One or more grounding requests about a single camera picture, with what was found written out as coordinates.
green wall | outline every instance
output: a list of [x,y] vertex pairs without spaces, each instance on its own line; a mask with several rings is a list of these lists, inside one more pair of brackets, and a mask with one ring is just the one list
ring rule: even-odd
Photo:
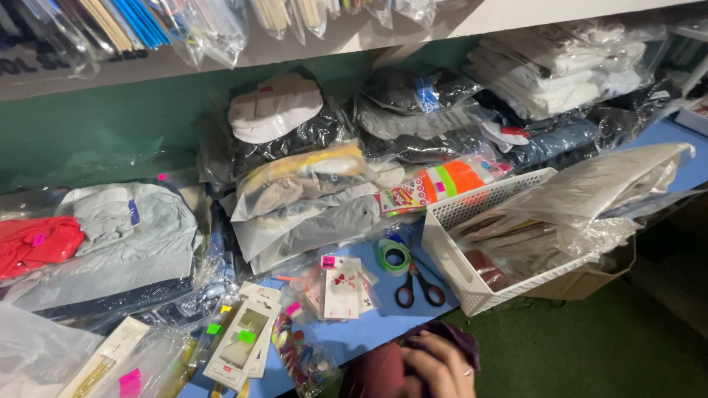
[[[473,38],[431,42],[404,64],[458,67],[472,43]],[[369,52],[330,55],[0,102],[0,193],[192,166],[200,131],[216,119],[225,121],[219,107],[228,104],[231,88],[302,65],[327,91],[345,93],[365,78],[368,57]]]

scissors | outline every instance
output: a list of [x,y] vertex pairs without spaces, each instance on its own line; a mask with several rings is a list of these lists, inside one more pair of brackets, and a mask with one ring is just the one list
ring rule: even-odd
[[[412,238],[409,239],[409,246],[413,246]],[[421,284],[421,288],[423,289],[423,296],[426,298],[428,304],[434,307],[441,307],[443,304],[445,304],[445,293],[443,293],[443,290],[436,285],[431,285],[425,278],[423,278],[421,272],[418,271],[416,267],[416,263],[413,261],[413,257],[411,257],[411,264],[408,267],[408,276],[406,277],[406,282],[400,288],[396,289],[396,295],[394,297],[396,299],[396,304],[398,304],[400,308],[411,308],[411,306],[413,306],[413,301],[415,300],[415,297],[413,296],[413,275],[416,276],[416,278],[418,279],[418,283]],[[408,299],[405,302],[402,302],[399,298],[401,292],[405,292],[408,294]],[[433,299],[433,297],[430,295],[431,293],[435,293],[438,296],[438,299]]]

blue label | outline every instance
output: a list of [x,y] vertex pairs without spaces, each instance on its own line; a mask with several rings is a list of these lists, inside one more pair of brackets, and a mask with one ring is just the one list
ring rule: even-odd
[[131,199],[128,201],[128,209],[130,210],[130,224],[133,227],[140,224],[140,213],[137,212],[135,199]]
[[418,102],[423,108],[423,112],[429,113],[440,109],[438,95],[433,88],[433,82],[429,77],[416,77],[413,79],[418,90]]

finger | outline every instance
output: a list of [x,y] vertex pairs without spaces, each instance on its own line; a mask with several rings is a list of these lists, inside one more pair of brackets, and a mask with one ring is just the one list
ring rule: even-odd
[[414,341],[422,344],[427,352],[433,354],[450,369],[452,379],[455,381],[455,388],[461,397],[474,395],[474,371],[465,376],[472,366],[467,363],[462,353],[452,343],[428,331],[422,331],[421,336]]
[[403,387],[395,395],[396,398],[422,398],[423,397],[423,382],[416,376],[408,376],[405,378]]
[[416,371],[418,376],[428,385],[430,393],[435,398],[459,397],[450,370],[445,364],[425,351],[410,348],[402,348],[401,351],[405,364]]

white plastic basket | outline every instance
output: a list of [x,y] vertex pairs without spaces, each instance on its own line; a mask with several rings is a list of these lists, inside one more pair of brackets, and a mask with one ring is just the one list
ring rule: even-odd
[[581,258],[506,289],[492,292],[464,257],[450,235],[447,234],[447,230],[470,220],[475,215],[502,203],[521,191],[548,180],[555,173],[556,171],[551,168],[532,171],[428,206],[426,225],[423,229],[423,250],[440,269],[462,304],[462,311],[468,317],[492,308],[551,279],[558,278],[586,262]]

